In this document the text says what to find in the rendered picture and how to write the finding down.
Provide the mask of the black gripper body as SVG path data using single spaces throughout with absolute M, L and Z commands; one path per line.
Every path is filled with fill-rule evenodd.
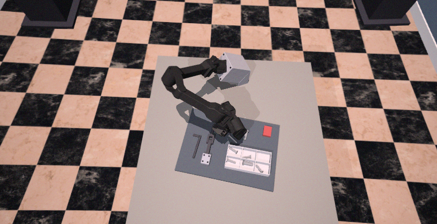
M 247 132 L 247 129 L 245 130 L 245 132 L 243 132 L 242 134 L 240 134 L 240 135 L 238 135 L 238 136 L 234 136 L 237 140 L 240 140 L 244 135 L 245 135 L 245 133 Z

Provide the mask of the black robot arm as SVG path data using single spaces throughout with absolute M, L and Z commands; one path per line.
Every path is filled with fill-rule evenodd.
M 190 104 L 198 110 L 204 112 L 205 116 L 212 122 L 216 123 L 212 129 L 220 136 L 226 136 L 228 129 L 234 136 L 238 136 L 245 132 L 245 127 L 239 117 L 236 117 L 235 108 L 229 101 L 221 105 L 216 102 L 209 102 L 193 92 L 186 89 L 183 79 L 203 75 L 205 78 L 210 77 L 212 73 L 223 74 L 227 72 L 227 61 L 219 60 L 212 55 L 210 59 L 206 59 L 201 64 L 179 68 L 178 66 L 169 66 L 161 81 L 165 88 L 173 94 L 176 99 Z M 177 85 L 174 89 L 173 85 Z M 222 120 L 224 119 L 224 120 Z

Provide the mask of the red rectangular block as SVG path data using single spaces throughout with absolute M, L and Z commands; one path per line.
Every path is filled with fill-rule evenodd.
M 272 127 L 264 126 L 264 129 L 263 129 L 263 136 L 265 136 L 265 137 L 271 137 L 271 131 L 272 131 Z

